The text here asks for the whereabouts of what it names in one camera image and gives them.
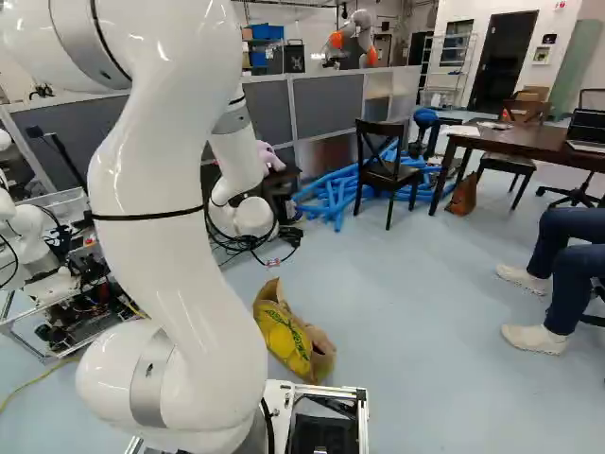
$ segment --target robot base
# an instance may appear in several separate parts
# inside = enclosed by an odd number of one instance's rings
[[[290,439],[290,436],[296,433],[296,430],[294,430],[293,427],[293,420],[296,420],[296,412],[294,412],[295,416],[292,418],[294,407],[303,398],[331,410],[329,411],[332,413],[331,415],[334,415],[335,411],[346,415],[347,418],[335,420],[332,417],[324,415],[307,416],[302,414],[302,426],[306,426],[307,430],[309,425],[321,426],[324,428],[345,428],[343,424],[339,424],[337,421],[353,422],[353,429],[356,435],[356,447],[345,451],[345,454],[369,453],[368,420],[370,417],[370,409],[368,406],[367,390],[350,387],[332,388],[326,386],[311,386],[296,384],[289,381],[267,380],[264,397],[271,414],[275,453],[269,451],[267,438],[268,431],[265,425],[265,417],[259,406],[259,411],[254,418],[254,423],[252,424],[248,437],[234,454],[286,453],[289,445],[295,443],[294,440]],[[124,454],[143,454],[140,451],[144,443],[144,440],[141,438],[132,438],[129,447]],[[291,446],[290,449],[292,449],[291,452],[296,452],[296,448],[293,448],[293,446]],[[316,454],[324,452],[326,452],[325,446],[315,446]],[[144,454],[173,453],[165,453],[163,451],[146,448]],[[179,451],[178,454],[186,453],[184,451]]]

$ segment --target person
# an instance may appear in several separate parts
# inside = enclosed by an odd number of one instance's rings
[[[570,238],[592,244],[568,246]],[[502,335],[522,350],[559,355],[588,306],[592,278],[605,276],[605,209],[554,208],[540,219],[540,233],[526,270],[498,265],[502,279],[546,295],[553,276],[552,302],[544,323],[505,324]]]

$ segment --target cubicle partition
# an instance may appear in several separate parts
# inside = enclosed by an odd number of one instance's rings
[[[419,66],[326,71],[244,78],[257,137],[309,180],[350,164],[356,154],[354,121],[408,121],[414,109]],[[29,127],[55,132],[78,171],[86,175],[95,150],[121,114],[128,93],[69,95],[0,108],[0,118],[48,191],[75,187],[69,168],[48,141]],[[206,145],[202,162],[212,159]]]

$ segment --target blue box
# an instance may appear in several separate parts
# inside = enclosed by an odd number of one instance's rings
[[[268,26],[268,38],[270,40],[282,40],[284,38],[284,27]]]
[[[265,52],[251,52],[250,63],[252,67],[267,66],[267,55]]]
[[[252,38],[255,40],[268,40],[270,38],[269,24],[256,24],[248,26],[252,30]]]

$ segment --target window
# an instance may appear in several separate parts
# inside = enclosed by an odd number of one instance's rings
[[[473,20],[449,22],[443,38],[441,66],[463,66],[473,31]]]

